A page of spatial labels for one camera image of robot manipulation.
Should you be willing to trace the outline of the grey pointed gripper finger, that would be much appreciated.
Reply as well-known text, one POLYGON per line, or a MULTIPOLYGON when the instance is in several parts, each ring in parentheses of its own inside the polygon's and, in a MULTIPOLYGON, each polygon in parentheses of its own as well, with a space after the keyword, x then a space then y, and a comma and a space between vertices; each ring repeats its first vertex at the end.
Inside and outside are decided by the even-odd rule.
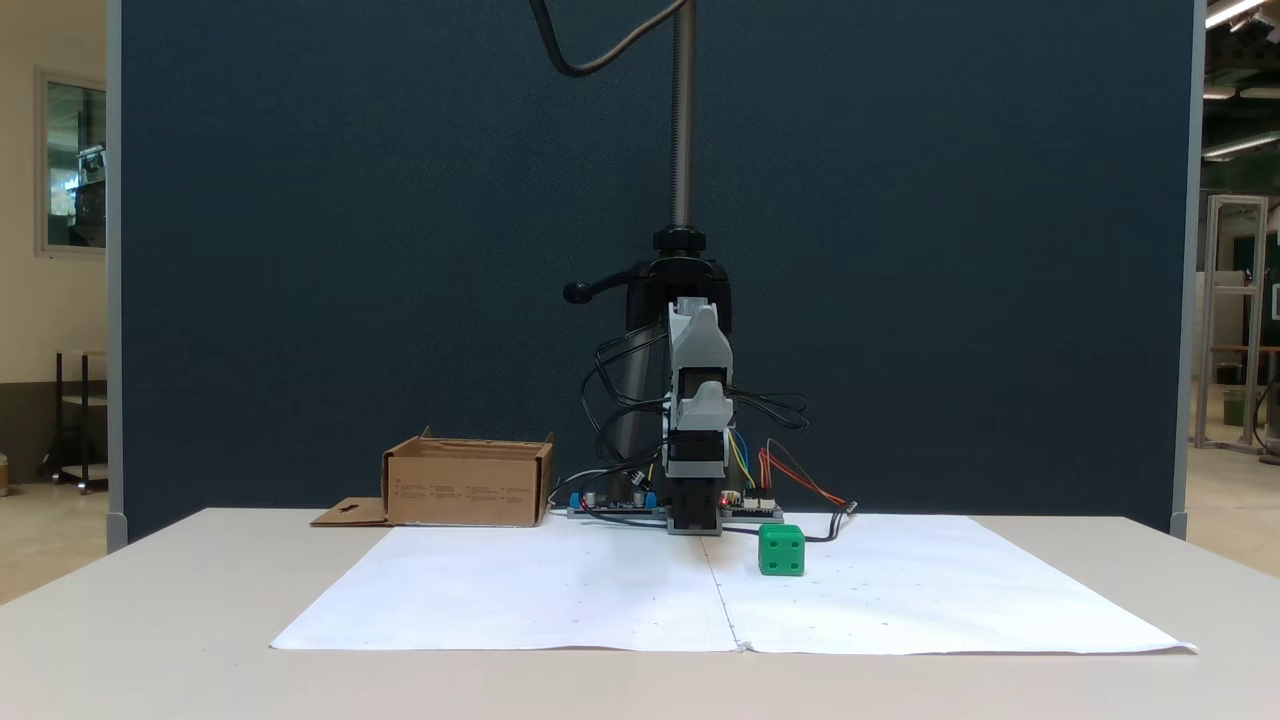
POLYGON ((733 401, 726 395, 724 383, 707 380, 691 397, 669 400, 668 434, 677 439, 712 439, 723 448, 733 415, 733 401))

